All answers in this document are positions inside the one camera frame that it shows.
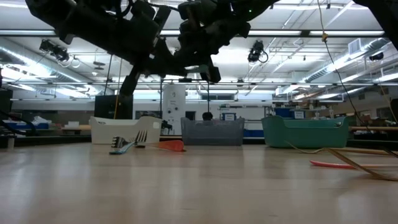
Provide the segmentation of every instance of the orange object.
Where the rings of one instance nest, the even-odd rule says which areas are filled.
[[[161,141],[155,143],[139,143],[139,146],[152,146],[159,149],[167,149],[175,152],[185,152],[184,142],[181,140]]]
[[[312,165],[320,166],[320,167],[330,167],[330,168],[341,168],[341,169],[355,169],[355,167],[348,164],[335,164],[329,162],[319,162],[319,161],[310,161]],[[389,165],[389,164],[361,164],[362,167],[365,168],[392,168],[398,167],[397,165]]]

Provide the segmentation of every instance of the sign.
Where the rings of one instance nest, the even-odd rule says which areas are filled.
[[[294,118],[295,119],[304,119],[304,111],[294,111]]]

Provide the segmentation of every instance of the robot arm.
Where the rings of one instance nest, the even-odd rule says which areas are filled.
[[[25,1],[31,13],[54,27],[65,43],[70,44],[76,35],[133,64],[120,91],[122,95],[131,95],[141,74],[186,77],[190,72],[200,72],[202,79],[219,82],[220,73],[210,56],[218,54],[218,50],[229,45],[236,35],[246,38],[251,28],[248,21],[279,0],[194,0],[181,3],[178,6],[184,20],[178,37],[181,47],[174,54],[170,53],[165,39],[159,37],[170,15],[168,6],[159,6],[155,12],[151,7],[153,4],[145,0],[129,0],[128,7],[122,11],[121,0]],[[370,8],[397,47],[395,26],[398,12],[388,5],[391,0],[354,1]],[[133,16],[125,19],[129,12]],[[186,69],[195,65],[199,67]]]

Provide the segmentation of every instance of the air duct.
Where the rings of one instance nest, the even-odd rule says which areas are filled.
[[[366,39],[359,39],[359,43],[357,44],[357,48],[360,49],[359,53],[356,51],[354,54],[350,53],[350,50],[345,51],[343,54],[335,57],[333,60],[335,61],[335,65],[331,60],[328,60],[324,63],[320,68],[313,69],[309,72],[309,75],[305,77],[303,80],[307,83],[316,80],[322,76],[331,74],[335,71],[335,67],[337,69],[349,65],[355,62],[356,59],[368,57],[373,54],[378,53],[382,47],[387,45],[390,40],[385,38],[378,38],[376,40],[366,40]]]
[[[47,58],[42,58],[43,56],[34,53],[31,50],[21,47],[20,45],[7,40],[6,38],[0,38],[0,52],[10,55],[10,58],[17,58],[19,61],[25,63],[25,65],[38,65],[41,66],[43,71],[48,71],[54,75],[60,75],[62,77],[66,77],[68,79],[73,80],[74,82],[92,82],[89,78],[84,77],[68,68],[63,68],[56,62],[53,62]],[[96,86],[97,91],[104,92],[103,86]]]

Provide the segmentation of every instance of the table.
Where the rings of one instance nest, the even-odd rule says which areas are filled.
[[[75,128],[62,128],[62,131],[66,134],[68,132],[74,132],[76,135],[80,135],[81,131],[91,131],[90,125],[79,125]]]
[[[109,146],[16,148],[0,160],[1,223],[294,223],[397,222],[398,183],[339,162],[261,146],[147,147],[110,156]],[[361,164],[396,158],[349,154]]]
[[[367,131],[368,129],[371,131],[398,131],[398,127],[349,127],[351,131]]]

